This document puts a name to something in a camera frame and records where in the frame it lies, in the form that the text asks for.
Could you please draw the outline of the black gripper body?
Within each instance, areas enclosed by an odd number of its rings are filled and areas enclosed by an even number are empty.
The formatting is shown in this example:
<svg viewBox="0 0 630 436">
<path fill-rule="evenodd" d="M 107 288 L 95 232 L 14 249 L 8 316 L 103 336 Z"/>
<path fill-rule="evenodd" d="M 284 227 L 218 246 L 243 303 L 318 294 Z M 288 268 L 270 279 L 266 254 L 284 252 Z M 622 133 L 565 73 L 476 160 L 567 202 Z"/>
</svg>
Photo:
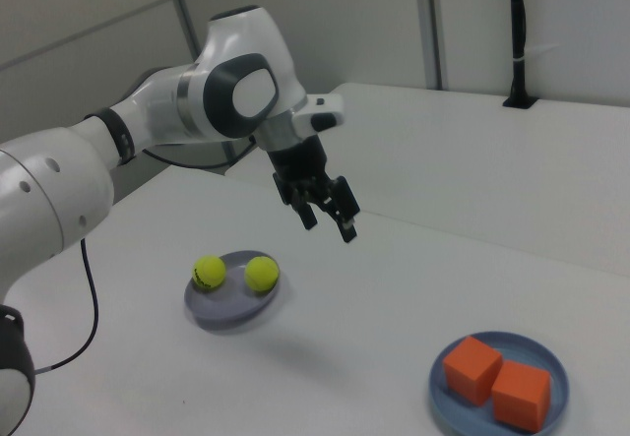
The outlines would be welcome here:
<svg viewBox="0 0 630 436">
<path fill-rule="evenodd" d="M 325 171 L 327 156 L 317 136 L 308 137 L 289 149 L 269 152 L 268 157 L 282 198 L 292 198 L 294 192 L 313 198 L 324 193 L 329 180 Z"/>
</svg>

